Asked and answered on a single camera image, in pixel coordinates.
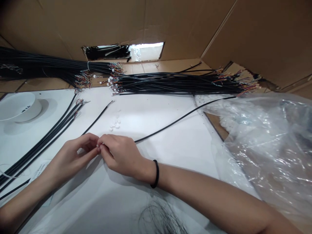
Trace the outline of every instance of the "white container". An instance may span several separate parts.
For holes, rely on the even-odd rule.
[[[24,122],[39,115],[41,103],[33,93],[18,93],[0,101],[0,121]]]

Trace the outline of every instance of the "cardboard wall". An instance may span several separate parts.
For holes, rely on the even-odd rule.
[[[199,58],[235,0],[13,0],[0,34],[14,48],[85,60],[82,46],[165,42],[162,60]]]
[[[237,0],[202,60],[238,63],[281,88],[312,73],[312,1]]]

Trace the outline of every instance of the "white sticker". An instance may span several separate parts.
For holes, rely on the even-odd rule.
[[[51,159],[45,159],[41,161],[41,164],[38,168],[38,170],[35,172],[35,174],[32,176],[32,178],[30,179],[30,181],[28,182],[27,185],[29,185],[31,182],[33,182],[38,176],[40,176],[40,174],[44,171],[44,169],[48,166],[48,164],[51,162]],[[53,198],[53,194],[51,195],[51,197],[49,197],[45,203],[43,203],[42,207],[47,207],[51,204]]]

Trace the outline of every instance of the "cut wire pieces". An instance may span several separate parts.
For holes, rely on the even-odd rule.
[[[0,46],[0,80],[56,77],[81,91],[91,87],[94,72],[118,76],[124,71],[120,63],[77,61]]]

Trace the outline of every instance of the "table surface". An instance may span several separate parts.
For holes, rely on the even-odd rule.
[[[26,123],[0,122],[1,171],[9,168],[46,134],[74,96],[73,90],[33,93],[43,105],[39,116]],[[77,98],[90,102],[84,105],[80,115],[59,139],[0,196],[29,179],[40,162],[52,159],[65,141],[79,137],[111,100],[115,102],[89,130],[91,133],[98,136],[105,133],[124,135],[136,140],[163,128],[196,107],[192,97],[111,97],[110,90],[105,87],[86,89]],[[120,128],[111,132],[110,126],[117,119]],[[214,158],[218,152],[224,151],[223,142],[201,112],[190,114],[137,146],[146,158],[214,178],[218,178]],[[15,194],[3,199],[0,205]],[[51,204],[41,207],[21,233],[137,233],[141,228],[138,219],[143,209],[151,202],[164,200],[192,233],[215,230],[207,218],[187,204],[161,190],[151,190],[149,185],[109,170],[98,156],[56,192]]]

